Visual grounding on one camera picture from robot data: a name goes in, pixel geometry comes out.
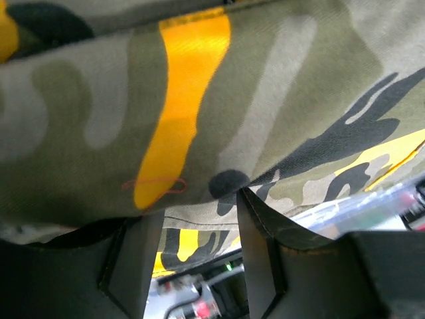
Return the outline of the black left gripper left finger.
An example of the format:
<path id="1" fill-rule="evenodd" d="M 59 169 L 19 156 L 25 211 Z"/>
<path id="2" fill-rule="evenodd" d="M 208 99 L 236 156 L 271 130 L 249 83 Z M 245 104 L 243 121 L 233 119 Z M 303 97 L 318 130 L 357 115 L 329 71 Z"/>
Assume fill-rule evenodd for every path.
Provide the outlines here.
<path id="1" fill-rule="evenodd" d="M 45 244 L 1 241 L 1 317 L 142 318 L 163 220 L 98 221 Z"/>

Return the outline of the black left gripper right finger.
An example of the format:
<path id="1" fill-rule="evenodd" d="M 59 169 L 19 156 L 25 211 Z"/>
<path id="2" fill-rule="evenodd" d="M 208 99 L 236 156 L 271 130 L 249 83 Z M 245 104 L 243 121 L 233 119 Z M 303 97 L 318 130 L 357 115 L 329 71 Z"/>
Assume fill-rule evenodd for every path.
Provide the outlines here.
<path id="1" fill-rule="evenodd" d="M 237 195 L 251 318 L 423 318 L 424 233 L 360 231 L 331 240 Z"/>

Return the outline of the yellow camouflage trousers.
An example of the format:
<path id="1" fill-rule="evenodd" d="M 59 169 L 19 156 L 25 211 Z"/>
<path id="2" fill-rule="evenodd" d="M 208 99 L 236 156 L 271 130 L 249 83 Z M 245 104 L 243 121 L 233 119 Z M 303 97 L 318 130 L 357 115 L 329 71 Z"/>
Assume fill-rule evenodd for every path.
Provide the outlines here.
<path id="1" fill-rule="evenodd" d="M 165 216 L 154 276 L 424 173 L 423 1 L 2 1 L 1 238 Z"/>

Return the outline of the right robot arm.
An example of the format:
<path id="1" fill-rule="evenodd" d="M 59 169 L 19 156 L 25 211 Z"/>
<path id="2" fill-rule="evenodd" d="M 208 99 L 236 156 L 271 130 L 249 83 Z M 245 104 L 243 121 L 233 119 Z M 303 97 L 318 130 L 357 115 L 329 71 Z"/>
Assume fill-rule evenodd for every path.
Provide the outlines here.
<path id="1" fill-rule="evenodd" d="M 156 318 L 423 318 L 424 183 L 289 219 L 237 195 L 241 249 L 158 282 Z"/>

